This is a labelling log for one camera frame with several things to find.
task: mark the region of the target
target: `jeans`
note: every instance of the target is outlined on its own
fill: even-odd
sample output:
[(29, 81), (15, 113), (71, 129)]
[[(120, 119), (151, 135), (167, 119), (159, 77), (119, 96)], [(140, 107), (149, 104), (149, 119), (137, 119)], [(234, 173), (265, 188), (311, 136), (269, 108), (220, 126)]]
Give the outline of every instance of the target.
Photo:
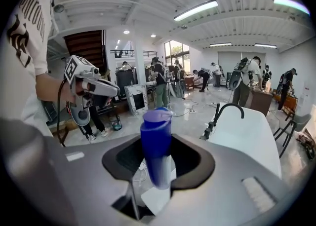
[(215, 87), (221, 86), (221, 75), (215, 75)]
[(176, 94), (178, 98), (183, 98), (186, 83), (184, 80), (176, 82)]
[(243, 82), (240, 82), (239, 86), (234, 91), (233, 103), (244, 107), (248, 100), (249, 93), (250, 88)]
[(278, 103), (278, 110), (281, 110), (283, 108), (284, 102), (287, 97), (287, 92), (288, 92), (289, 87), (288, 86), (283, 86), (282, 91), (281, 91), (281, 100)]
[[(98, 115), (96, 107), (95, 106), (91, 106), (89, 108), (89, 111), (90, 111), (90, 117), (93, 120), (93, 122), (94, 122), (95, 126), (97, 127), (97, 129), (100, 130), (101, 132), (104, 131), (105, 127), (104, 127), (102, 121), (100, 120), (100, 117)], [(89, 123), (86, 126), (84, 126), (83, 128), (85, 129), (85, 131), (86, 131), (86, 133), (88, 135), (90, 135), (90, 136), (93, 135), (92, 129), (91, 129), (91, 126), (90, 126)]]
[(167, 107), (167, 84), (158, 85), (156, 88), (156, 108)]
[(209, 74), (208, 74), (208, 73), (203, 73), (203, 74), (201, 75), (201, 77), (203, 78), (202, 90), (204, 90), (205, 87), (206, 87), (206, 85), (207, 85), (208, 79), (209, 79)]

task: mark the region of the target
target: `black faucet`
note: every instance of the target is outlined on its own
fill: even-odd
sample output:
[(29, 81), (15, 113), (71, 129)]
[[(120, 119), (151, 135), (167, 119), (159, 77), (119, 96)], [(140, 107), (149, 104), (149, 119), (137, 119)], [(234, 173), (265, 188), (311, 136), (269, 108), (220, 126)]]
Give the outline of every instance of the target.
[(243, 111), (243, 109), (242, 109), (241, 106), (239, 106), (239, 105), (237, 105), (237, 104), (234, 104), (234, 103), (228, 103), (228, 104), (225, 104), (225, 105), (221, 108), (221, 110), (219, 111), (219, 113), (215, 115), (215, 118), (214, 118), (214, 120), (212, 121), (212, 122), (213, 122), (213, 127), (216, 126), (216, 123), (217, 123), (219, 117), (221, 116), (221, 114), (222, 114), (224, 108), (227, 108), (227, 107), (229, 107), (229, 106), (234, 106), (234, 107), (236, 107), (236, 108), (239, 108), (239, 110), (240, 110), (240, 112), (241, 112), (241, 119), (244, 118), (245, 113), (244, 113), (244, 111)]

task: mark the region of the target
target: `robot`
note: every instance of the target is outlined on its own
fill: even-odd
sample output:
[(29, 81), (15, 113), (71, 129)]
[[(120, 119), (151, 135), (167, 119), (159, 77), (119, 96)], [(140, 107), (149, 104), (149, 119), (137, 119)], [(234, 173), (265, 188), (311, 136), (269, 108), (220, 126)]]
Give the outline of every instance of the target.
[[(71, 112), (78, 124), (88, 122), (91, 104), (119, 94), (81, 57), (72, 56), (65, 77), (76, 97)], [(78, 81), (84, 88), (80, 95)], [(6, 130), (0, 139), (6, 171), (22, 199), (46, 220), (69, 226), (143, 225), (132, 184), (144, 158), (139, 134), (63, 148), (21, 121), (0, 119), (0, 125)], [(286, 184), (240, 151), (173, 134), (169, 154), (177, 178), (170, 183), (171, 200), (151, 226), (269, 225), (290, 206), (283, 201)]]

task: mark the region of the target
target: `shoe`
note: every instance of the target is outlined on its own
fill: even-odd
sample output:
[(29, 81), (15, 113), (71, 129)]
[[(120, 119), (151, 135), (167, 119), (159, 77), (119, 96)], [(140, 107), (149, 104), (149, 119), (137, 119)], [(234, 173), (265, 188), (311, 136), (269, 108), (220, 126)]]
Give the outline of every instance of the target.
[(97, 137), (95, 135), (88, 135), (89, 141), (95, 140)]
[(101, 137), (106, 137), (107, 136), (107, 130), (104, 129), (103, 131), (101, 131)]

